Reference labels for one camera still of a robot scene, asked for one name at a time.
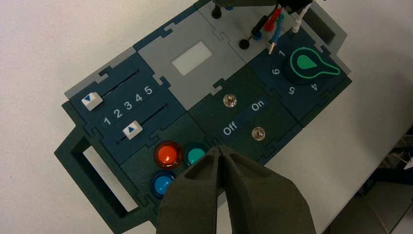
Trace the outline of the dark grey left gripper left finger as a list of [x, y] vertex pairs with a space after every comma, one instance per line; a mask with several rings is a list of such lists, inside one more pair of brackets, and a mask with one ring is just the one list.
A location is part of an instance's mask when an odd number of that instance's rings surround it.
[[219, 147], [180, 173], [161, 202], [158, 234], [214, 234], [220, 183]]

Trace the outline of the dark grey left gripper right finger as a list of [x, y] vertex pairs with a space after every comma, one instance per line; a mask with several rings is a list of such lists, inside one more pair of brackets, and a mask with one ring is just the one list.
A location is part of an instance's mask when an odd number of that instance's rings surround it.
[[289, 179], [220, 146], [222, 185], [234, 234], [314, 234], [309, 205]]

